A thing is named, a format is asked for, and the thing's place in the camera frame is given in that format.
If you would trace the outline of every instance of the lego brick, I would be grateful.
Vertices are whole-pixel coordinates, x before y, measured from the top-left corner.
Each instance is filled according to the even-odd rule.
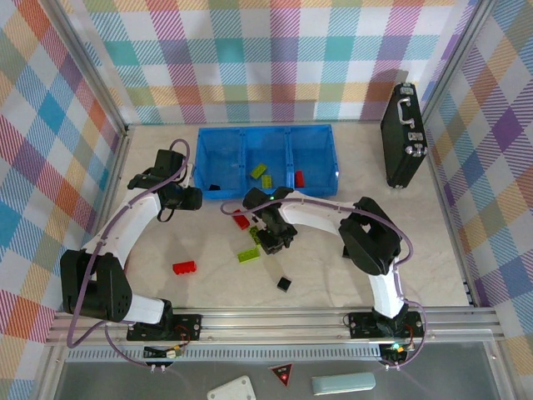
[[[176,275],[182,273],[195,273],[197,271],[197,264],[194,261],[178,262],[172,265],[172,270]]]
[[[252,173],[250,174],[252,178],[259,179],[259,177],[267,170],[267,166],[262,162],[255,168],[253,168]]]
[[[289,290],[291,283],[291,280],[287,279],[286,277],[281,277],[280,282],[277,283],[277,288],[286,293],[286,291]]]
[[[263,189],[272,189],[272,177],[270,175],[263,175],[261,177],[261,185]]]
[[[237,209],[234,213],[240,213],[241,210]],[[244,215],[233,215],[232,218],[235,220],[237,225],[241,230],[244,230],[250,226],[250,221]]]
[[[258,227],[251,227],[248,232],[250,233],[250,236],[252,236],[253,241],[256,243],[256,246],[261,246],[261,240],[259,240],[259,237],[257,237],[257,233],[259,232]]]
[[[239,259],[240,263],[246,263],[251,260],[255,260],[256,258],[259,258],[261,254],[259,253],[259,249],[257,247],[251,248],[249,250],[246,250],[244,252],[240,252],[237,254],[237,258]]]
[[[303,172],[302,171],[296,171],[294,174],[294,183],[295,188],[304,188],[306,185],[303,181]]]

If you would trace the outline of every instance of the plaid wallpaper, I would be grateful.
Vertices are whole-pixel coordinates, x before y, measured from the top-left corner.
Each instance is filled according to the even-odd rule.
[[[159,124],[381,119],[477,0],[62,2],[126,120]]]
[[[483,305],[533,398],[533,0],[500,0],[439,115],[432,157]]]
[[[25,399],[118,143],[37,0],[0,0],[0,399]]]

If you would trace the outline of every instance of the green lego brick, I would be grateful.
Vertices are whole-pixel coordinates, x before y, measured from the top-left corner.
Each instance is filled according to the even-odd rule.
[[[261,177],[261,185],[263,189],[272,189],[272,177],[270,175],[263,175]]]
[[[237,258],[239,259],[240,263],[246,263],[251,260],[255,260],[256,258],[259,258],[261,254],[259,253],[259,249],[257,247],[251,248],[249,250],[246,250],[244,252],[240,252],[237,254]]]
[[[251,227],[248,231],[250,233],[250,236],[252,236],[253,241],[256,243],[257,246],[261,246],[261,240],[259,240],[259,237],[257,237],[257,233],[259,232],[258,227]]]
[[[267,166],[262,162],[255,168],[253,168],[252,173],[250,174],[252,178],[259,179],[259,177],[267,170]]]

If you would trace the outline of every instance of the briefcase handle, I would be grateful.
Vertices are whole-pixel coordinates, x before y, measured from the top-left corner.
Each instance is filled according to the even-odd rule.
[[[400,119],[400,123],[402,125],[409,125],[411,129],[415,128],[415,119],[411,118],[408,120],[403,119],[403,110],[401,109],[401,104],[405,103],[407,107],[411,106],[411,100],[408,97],[401,98],[398,100],[398,119]]]

